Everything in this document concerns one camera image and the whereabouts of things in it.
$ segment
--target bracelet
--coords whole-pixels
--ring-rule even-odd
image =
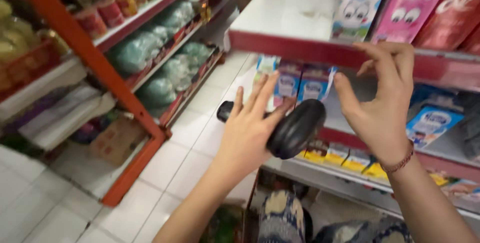
[[[413,156],[414,149],[413,149],[413,141],[409,140],[410,142],[410,147],[408,149],[408,154],[401,160],[399,163],[393,166],[385,167],[380,164],[381,168],[385,171],[385,173],[394,173],[397,172],[398,170],[402,169],[405,167],[405,165],[410,161],[410,159]]]

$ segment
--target orange metal shelf frame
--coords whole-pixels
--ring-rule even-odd
[[[153,121],[141,102],[130,92],[129,87],[110,65],[103,53],[97,49],[86,32],[67,12],[60,0],[28,0],[35,10],[56,30],[70,48],[92,70],[99,81],[106,86],[118,101],[130,111],[150,134],[150,141],[135,156],[123,174],[111,186],[102,202],[114,207],[120,203],[135,179],[166,139],[165,132]]]

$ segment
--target hand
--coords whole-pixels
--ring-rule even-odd
[[[337,73],[334,84],[342,113],[382,165],[395,165],[410,147],[405,125],[413,90],[414,49],[410,44],[392,42],[355,43],[354,46],[371,57],[357,75],[374,67],[378,89],[374,100],[359,102],[348,78]]]
[[[263,118],[278,77],[278,72],[270,76],[263,74],[244,106],[243,87],[238,88],[235,104],[225,123],[219,152],[213,160],[225,172],[243,178],[272,157],[266,148],[267,140],[277,123],[295,104],[295,98],[285,99],[273,113]]]

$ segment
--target finger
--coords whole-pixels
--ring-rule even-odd
[[[360,69],[357,72],[357,76],[365,74],[370,69],[372,69],[374,67],[373,63],[374,63],[374,60],[368,60],[366,62],[363,62],[362,65],[360,66]]]
[[[243,87],[238,87],[237,95],[235,96],[235,102],[233,103],[232,111],[230,112],[230,117],[236,117],[242,110],[243,106]]]
[[[337,90],[336,92],[339,95],[338,98],[340,100],[342,113],[348,118],[361,109],[360,102],[357,96],[355,96],[355,93],[353,93],[349,79],[344,74],[335,74],[333,80],[335,89]]]
[[[379,46],[367,42],[356,42],[353,43],[353,46],[365,52],[374,60],[375,71],[377,72],[379,83],[388,85],[391,82],[400,80],[395,62],[389,52],[383,50]]]
[[[254,108],[252,109],[252,114],[257,118],[263,118],[265,113],[265,108],[267,107],[268,100],[272,97],[273,91],[275,90],[275,85],[277,84],[278,77],[280,76],[279,71],[275,71],[268,77],[267,82],[261,89],[257,100],[255,101]]]
[[[382,42],[381,48],[393,55],[398,68],[400,79],[405,83],[413,82],[413,65],[415,62],[415,49],[409,43]]]
[[[251,94],[247,100],[247,103],[243,106],[241,113],[250,113],[250,111],[253,109],[255,105],[255,101],[257,100],[258,94],[260,94],[260,91],[265,85],[265,83],[267,82],[267,79],[268,79],[268,75],[266,74],[262,74],[260,76],[260,79],[258,79],[258,81],[255,83],[251,91]]]
[[[297,98],[291,97],[291,98],[285,98],[283,100],[283,103],[279,105],[275,110],[265,119],[265,122],[268,124],[268,126],[273,130],[275,126],[280,122],[280,120],[285,116],[286,112],[290,110],[293,105],[295,105],[295,102],[297,101]]]

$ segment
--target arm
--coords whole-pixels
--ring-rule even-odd
[[[243,88],[238,88],[219,152],[195,188],[160,229],[153,243],[198,242],[213,213],[229,192],[272,156],[265,148],[268,137],[295,103],[295,99],[288,99],[263,118],[278,76],[278,72],[270,77],[263,75],[253,87],[245,106],[242,105]]]
[[[342,112],[382,165],[396,165],[405,158],[410,147],[405,124],[413,90],[413,47],[389,42],[354,45],[372,58],[363,63],[357,75],[375,68],[377,94],[372,101],[359,102],[348,78],[337,74],[335,88]],[[405,167],[389,173],[388,178],[415,242],[478,242],[415,155]]]

